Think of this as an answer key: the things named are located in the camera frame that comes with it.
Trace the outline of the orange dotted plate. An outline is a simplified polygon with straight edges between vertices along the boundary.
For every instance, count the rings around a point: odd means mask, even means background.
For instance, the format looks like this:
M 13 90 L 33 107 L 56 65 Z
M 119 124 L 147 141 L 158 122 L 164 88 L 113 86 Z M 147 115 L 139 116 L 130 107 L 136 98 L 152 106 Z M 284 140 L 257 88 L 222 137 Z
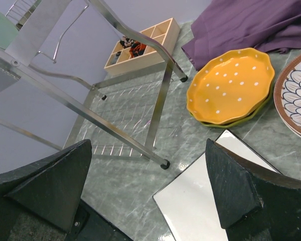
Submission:
M 267 99 L 274 76 L 268 54 L 253 48 L 228 51 L 195 75 L 187 110 L 197 121 L 214 125 L 244 119 Z

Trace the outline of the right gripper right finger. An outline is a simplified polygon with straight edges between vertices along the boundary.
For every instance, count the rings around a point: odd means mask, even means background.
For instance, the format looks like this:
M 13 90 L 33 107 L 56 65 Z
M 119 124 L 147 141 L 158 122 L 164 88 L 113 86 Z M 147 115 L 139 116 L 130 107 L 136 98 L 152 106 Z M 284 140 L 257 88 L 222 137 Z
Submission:
M 206 167 L 228 240 L 301 240 L 301 180 L 206 141 Z

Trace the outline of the lime green dotted plate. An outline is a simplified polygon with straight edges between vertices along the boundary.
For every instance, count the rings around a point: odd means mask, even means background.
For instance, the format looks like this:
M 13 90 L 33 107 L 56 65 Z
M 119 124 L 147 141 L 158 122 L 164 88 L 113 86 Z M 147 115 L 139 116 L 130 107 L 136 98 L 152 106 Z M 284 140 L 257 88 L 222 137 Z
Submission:
M 193 81 L 186 92 L 186 108 L 203 125 L 226 129 L 252 119 L 272 94 L 273 84 L 260 80 Z

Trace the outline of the white ribbed brown bowl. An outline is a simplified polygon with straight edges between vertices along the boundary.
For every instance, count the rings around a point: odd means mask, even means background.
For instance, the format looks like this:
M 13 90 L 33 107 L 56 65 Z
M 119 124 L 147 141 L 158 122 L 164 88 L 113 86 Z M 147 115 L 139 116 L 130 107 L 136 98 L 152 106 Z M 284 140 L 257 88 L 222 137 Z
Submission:
M 279 75 L 273 99 L 283 123 L 287 123 L 301 135 L 301 54 Z

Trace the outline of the brown scale-pattern plate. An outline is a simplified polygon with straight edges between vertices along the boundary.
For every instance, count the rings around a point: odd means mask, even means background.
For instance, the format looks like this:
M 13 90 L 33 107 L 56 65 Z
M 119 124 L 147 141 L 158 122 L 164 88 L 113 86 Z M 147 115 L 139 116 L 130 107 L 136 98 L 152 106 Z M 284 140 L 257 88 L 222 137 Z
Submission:
M 293 128 L 291 128 L 290 127 L 290 125 L 288 125 L 287 123 L 284 123 L 295 135 L 297 135 L 298 137 L 300 137 L 301 138 L 301 135 L 298 133 L 298 132 L 296 132 Z

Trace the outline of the mint green flower plate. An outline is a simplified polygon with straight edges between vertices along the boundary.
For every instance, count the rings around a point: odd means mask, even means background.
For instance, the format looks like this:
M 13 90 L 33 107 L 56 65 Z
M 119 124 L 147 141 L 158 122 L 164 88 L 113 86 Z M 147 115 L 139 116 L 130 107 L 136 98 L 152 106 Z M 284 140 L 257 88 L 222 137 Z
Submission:
M 5 50 L 18 33 L 15 25 L 0 12 L 0 48 Z

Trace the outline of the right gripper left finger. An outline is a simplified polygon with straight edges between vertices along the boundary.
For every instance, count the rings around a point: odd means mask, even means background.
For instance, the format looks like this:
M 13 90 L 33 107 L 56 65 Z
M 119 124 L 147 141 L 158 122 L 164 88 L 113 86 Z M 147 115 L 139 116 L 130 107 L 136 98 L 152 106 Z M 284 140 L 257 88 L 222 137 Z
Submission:
M 92 159 L 84 139 L 51 156 L 0 174 L 0 240 L 8 240 L 22 214 L 69 233 Z

